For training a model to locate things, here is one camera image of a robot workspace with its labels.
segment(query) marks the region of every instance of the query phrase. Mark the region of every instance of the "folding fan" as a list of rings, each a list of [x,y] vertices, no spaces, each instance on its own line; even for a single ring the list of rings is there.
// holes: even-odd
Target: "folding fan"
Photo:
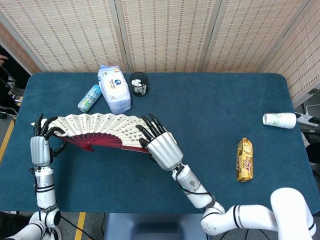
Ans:
[[[84,113],[81,115],[70,114],[66,117],[58,116],[49,124],[49,129],[52,127],[61,128],[65,131],[64,134],[54,132],[58,138],[90,152],[94,151],[91,146],[97,145],[148,153],[149,151],[141,147],[139,143],[139,139],[144,135],[136,128],[136,125],[142,125],[147,130],[149,129],[146,123],[136,116]]]

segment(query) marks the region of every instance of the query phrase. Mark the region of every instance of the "robotic arm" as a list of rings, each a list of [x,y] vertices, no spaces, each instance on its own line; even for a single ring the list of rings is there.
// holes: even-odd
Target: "robotic arm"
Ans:
[[[182,164],[183,154],[176,140],[159,120],[149,114],[153,123],[142,117],[151,133],[143,126],[136,127],[146,139],[140,138],[142,147],[147,148],[153,160],[172,177],[192,204],[205,208],[200,225],[208,235],[243,229],[265,229],[278,231],[279,240],[312,240],[316,225],[303,195],[293,188],[280,188],[271,195],[272,211],[262,205],[235,205],[227,212],[206,191],[188,165]]]
[[[66,147],[67,142],[58,149],[53,150],[49,145],[49,138],[55,131],[61,134],[65,133],[58,127],[52,127],[49,124],[57,119],[49,118],[42,125],[43,114],[34,124],[34,137],[30,140],[31,158],[35,167],[29,169],[34,176],[34,193],[36,202],[40,211],[35,212],[29,224],[16,235],[6,238],[7,240],[60,240],[61,232],[56,226],[60,223],[61,213],[57,206],[54,170],[50,167],[54,158],[61,153]]]

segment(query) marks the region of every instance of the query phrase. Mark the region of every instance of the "blue table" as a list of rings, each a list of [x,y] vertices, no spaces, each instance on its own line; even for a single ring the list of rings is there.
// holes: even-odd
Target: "blue table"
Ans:
[[[320,196],[299,126],[262,124],[264,113],[293,112],[283,76],[273,73],[148,73],[149,93],[132,95],[126,115],[155,114],[174,135],[205,188],[225,209],[232,205],[270,207],[271,193],[293,187],[312,213]],[[77,103],[97,83],[96,73],[38,73],[25,90],[15,127],[0,165],[0,209],[38,210],[30,138],[40,113],[79,115]],[[89,111],[109,113],[103,97]],[[253,143],[254,175],[236,181],[237,144]],[[53,148],[61,144],[52,137]],[[85,151],[69,144],[53,162],[56,198],[62,211],[107,213],[201,213],[171,177],[147,155],[115,148]]]

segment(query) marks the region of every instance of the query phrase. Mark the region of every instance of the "paper cup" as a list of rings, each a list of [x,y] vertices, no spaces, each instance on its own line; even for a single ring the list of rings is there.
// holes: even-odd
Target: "paper cup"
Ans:
[[[266,113],[263,115],[262,122],[264,125],[293,129],[297,122],[297,117],[291,112]]]

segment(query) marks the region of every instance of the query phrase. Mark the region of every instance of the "black cup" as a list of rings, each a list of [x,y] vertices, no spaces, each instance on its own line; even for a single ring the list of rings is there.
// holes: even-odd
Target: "black cup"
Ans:
[[[132,92],[135,96],[143,97],[148,93],[148,77],[142,71],[132,73],[129,80],[131,83]]]

